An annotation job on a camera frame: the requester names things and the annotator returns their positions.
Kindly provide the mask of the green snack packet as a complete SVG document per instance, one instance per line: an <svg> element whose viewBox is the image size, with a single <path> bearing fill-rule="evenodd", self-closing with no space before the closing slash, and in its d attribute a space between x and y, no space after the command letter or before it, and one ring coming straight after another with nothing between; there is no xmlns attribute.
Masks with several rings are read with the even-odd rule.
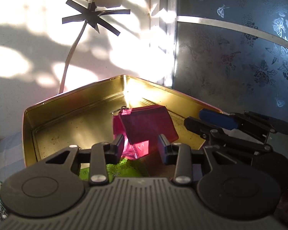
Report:
<svg viewBox="0 0 288 230"><path fill-rule="evenodd" d="M149 177L149 173L145 165L139 160L129 160L122 158L119 164L108 164L107 173L109 182L111 183L115 177Z"/></svg>

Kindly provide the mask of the black tape cross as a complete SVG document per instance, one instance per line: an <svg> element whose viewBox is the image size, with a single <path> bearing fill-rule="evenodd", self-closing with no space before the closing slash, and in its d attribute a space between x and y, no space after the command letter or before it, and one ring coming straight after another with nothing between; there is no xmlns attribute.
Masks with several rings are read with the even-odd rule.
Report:
<svg viewBox="0 0 288 230"><path fill-rule="evenodd" d="M79 12L77 15L72 15L62 18L62 23L81 22L86 21L92 28L98 31L98 25L103 26L116 36L120 35L120 31L106 22L101 16L107 15L128 15L131 13L130 9L117 9L117 10L96 10L95 2L89 3L88 7L84 7L73 0L67 0L66 4Z"/></svg>

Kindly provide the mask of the pink macaron biscuit tin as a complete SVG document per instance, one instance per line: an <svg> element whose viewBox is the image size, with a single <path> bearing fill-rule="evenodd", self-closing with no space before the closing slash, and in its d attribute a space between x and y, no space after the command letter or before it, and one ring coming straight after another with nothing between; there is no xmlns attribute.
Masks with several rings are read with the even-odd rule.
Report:
<svg viewBox="0 0 288 230"><path fill-rule="evenodd" d="M181 92L130 75L119 75L57 95L27 108L22 142L28 167L55 152L76 144L89 149L113 140L112 116L126 106L165 106L178 133L178 141L199 149L204 140L189 133L184 119L198 117L203 108L221 109Z"/></svg>

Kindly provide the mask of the pink zipper pouch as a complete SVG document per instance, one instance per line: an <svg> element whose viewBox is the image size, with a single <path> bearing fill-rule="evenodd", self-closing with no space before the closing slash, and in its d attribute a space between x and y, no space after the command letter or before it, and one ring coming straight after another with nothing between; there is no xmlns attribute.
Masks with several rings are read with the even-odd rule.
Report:
<svg viewBox="0 0 288 230"><path fill-rule="evenodd" d="M130 160L157 151L159 135L165 135L169 142L179 138L167 108L162 105L122 108L112 117L112 126L114 137L124 136L122 156Z"/></svg>

